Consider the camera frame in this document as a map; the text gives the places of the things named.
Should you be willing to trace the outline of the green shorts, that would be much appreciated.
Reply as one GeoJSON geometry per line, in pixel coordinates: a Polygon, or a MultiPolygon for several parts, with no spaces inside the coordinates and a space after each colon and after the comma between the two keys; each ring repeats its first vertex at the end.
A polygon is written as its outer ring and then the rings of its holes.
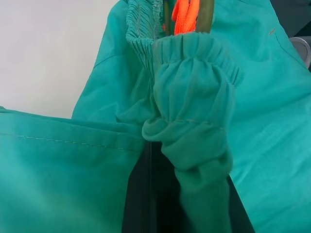
{"type": "Polygon", "coordinates": [[[160,142],[183,233],[311,233],[311,72],[269,0],[215,0],[166,36],[161,0],[119,0],[71,119],[0,107],[0,233],[121,233],[128,178],[160,142]]]}

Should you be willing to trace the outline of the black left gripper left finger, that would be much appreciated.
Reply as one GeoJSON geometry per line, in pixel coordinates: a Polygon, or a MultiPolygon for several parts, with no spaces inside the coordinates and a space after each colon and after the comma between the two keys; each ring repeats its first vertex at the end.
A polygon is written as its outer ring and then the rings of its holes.
{"type": "Polygon", "coordinates": [[[183,233],[180,184],[161,147],[146,142],[129,176],[123,233],[183,233]]]}

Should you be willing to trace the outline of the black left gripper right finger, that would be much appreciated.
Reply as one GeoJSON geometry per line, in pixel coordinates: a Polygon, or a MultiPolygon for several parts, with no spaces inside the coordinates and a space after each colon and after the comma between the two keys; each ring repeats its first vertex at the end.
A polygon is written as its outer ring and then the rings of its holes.
{"type": "Polygon", "coordinates": [[[228,176],[227,182],[229,185],[229,217],[232,233],[254,233],[253,225],[230,176],[228,176]]]}

